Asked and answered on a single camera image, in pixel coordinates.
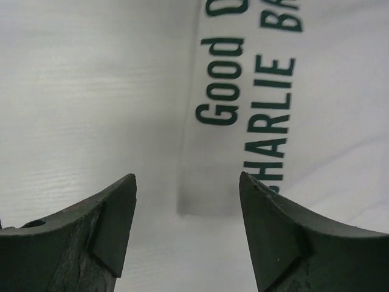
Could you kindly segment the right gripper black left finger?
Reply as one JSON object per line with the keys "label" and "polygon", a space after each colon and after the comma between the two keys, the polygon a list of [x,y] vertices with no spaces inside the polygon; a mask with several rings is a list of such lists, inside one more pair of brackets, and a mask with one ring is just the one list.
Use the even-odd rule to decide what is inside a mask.
{"label": "right gripper black left finger", "polygon": [[114,291],[136,206],[136,177],[20,228],[1,229],[1,291]]}

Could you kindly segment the white and green t-shirt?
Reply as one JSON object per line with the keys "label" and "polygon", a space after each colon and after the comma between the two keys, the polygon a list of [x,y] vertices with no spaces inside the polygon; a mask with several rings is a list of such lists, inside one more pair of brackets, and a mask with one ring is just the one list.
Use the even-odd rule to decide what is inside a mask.
{"label": "white and green t-shirt", "polygon": [[388,220],[388,2],[202,1],[180,215],[232,215],[247,172],[320,214]]}

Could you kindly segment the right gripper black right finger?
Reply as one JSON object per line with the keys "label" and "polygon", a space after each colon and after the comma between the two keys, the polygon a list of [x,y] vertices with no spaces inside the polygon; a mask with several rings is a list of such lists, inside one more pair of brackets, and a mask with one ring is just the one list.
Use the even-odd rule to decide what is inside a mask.
{"label": "right gripper black right finger", "polygon": [[334,221],[242,173],[239,197],[259,291],[388,290],[388,235]]}

